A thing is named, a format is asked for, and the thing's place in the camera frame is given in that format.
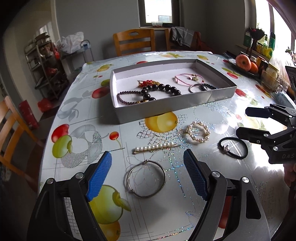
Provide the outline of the person's right hand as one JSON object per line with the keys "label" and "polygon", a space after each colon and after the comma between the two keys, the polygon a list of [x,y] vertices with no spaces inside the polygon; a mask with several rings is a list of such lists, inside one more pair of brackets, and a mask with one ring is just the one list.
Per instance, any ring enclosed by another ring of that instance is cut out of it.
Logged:
{"label": "person's right hand", "polygon": [[284,181],[288,187],[295,181],[296,163],[285,163],[284,167]]}

